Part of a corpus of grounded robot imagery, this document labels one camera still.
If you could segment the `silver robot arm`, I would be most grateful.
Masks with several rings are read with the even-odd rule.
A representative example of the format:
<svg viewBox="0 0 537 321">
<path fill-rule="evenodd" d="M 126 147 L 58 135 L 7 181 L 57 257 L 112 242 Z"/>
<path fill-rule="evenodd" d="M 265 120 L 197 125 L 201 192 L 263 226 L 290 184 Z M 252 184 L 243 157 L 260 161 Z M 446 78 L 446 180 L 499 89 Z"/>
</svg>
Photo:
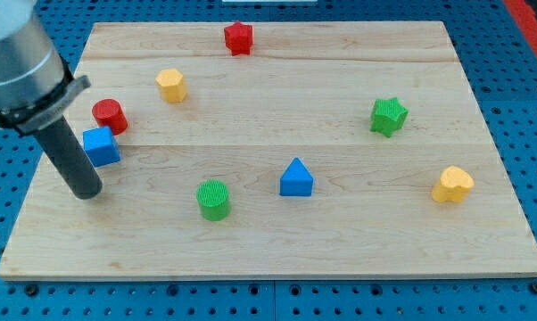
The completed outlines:
<svg viewBox="0 0 537 321">
<path fill-rule="evenodd" d="M 61 119 L 90 87 L 88 77 L 73 77 L 35 4 L 0 0 L 0 128 L 14 128 L 23 135 Z"/>
</svg>

